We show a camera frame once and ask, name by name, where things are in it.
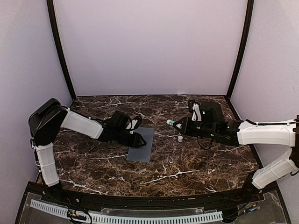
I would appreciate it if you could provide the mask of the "green and white glue stick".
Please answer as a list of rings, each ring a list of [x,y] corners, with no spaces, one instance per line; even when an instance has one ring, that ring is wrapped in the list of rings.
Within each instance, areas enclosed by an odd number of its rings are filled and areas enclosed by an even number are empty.
[[[181,128],[181,124],[176,124],[176,125],[174,125],[174,123],[175,123],[175,121],[174,120],[170,120],[170,119],[168,119],[167,121],[166,121],[166,123],[168,124],[168,125],[170,125],[170,126],[176,126],[176,127],[178,127],[178,128]]]

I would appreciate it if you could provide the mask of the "grey paper envelope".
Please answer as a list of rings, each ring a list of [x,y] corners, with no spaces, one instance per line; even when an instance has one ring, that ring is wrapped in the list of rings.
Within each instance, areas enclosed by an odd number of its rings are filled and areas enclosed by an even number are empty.
[[[154,128],[145,128],[139,127],[136,130],[137,133],[141,134],[141,136],[145,139],[146,145],[139,148],[129,148],[127,160],[128,161],[136,161],[136,162],[150,162],[150,156],[153,146],[154,139]]]

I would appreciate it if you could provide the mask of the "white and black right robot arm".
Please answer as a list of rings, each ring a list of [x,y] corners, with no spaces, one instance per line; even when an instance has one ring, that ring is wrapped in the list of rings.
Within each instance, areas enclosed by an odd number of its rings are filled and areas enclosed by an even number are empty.
[[[188,101],[191,117],[178,121],[167,120],[167,124],[179,133],[196,138],[210,138],[227,146],[271,144],[289,146],[289,149],[264,168],[250,173],[239,191],[238,198],[249,202],[256,192],[287,174],[299,172],[299,120],[281,122],[253,122],[232,120],[226,122],[221,106],[214,102]]]

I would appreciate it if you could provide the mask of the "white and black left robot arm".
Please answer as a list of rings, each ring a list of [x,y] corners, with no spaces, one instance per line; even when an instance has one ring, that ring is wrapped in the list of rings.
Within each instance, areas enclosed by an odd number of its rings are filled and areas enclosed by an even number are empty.
[[[28,118],[30,144],[34,150],[36,165],[43,183],[49,187],[47,195],[55,203],[63,203],[66,193],[57,185],[60,178],[56,168],[54,145],[63,131],[77,133],[99,142],[116,142],[121,146],[141,148],[147,141],[137,129],[142,118],[131,118],[115,111],[107,119],[92,119],[51,98]]]

